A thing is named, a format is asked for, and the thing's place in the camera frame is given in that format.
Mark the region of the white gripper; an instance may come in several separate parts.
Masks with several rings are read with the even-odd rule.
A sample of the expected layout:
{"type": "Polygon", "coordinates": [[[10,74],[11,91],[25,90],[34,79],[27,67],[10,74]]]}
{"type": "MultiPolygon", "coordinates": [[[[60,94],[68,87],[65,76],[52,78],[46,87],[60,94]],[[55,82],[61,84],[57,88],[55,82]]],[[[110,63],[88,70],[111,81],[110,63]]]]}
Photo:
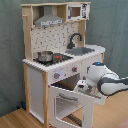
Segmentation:
{"type": "Polygon", "coordinates": [[[91,94],[92,87],[88,85],[85,80],[79,80],[74,88],[74,91],[83,94],[91,94]]]}

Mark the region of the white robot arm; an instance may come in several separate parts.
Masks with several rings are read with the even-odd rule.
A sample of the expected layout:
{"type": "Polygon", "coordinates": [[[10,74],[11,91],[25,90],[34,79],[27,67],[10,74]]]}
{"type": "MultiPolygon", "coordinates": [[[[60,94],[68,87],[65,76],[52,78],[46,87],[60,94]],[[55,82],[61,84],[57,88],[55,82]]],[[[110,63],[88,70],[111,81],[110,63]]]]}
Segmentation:
{"type": "Polygon", "coordinates": [[[120,78],[103,63],[93,63],[87,72],[85,80],[79,80],[74,88],[75,92],[98,90],[104,96],[112,96],[128,90],[128,77],[120,78]]]}

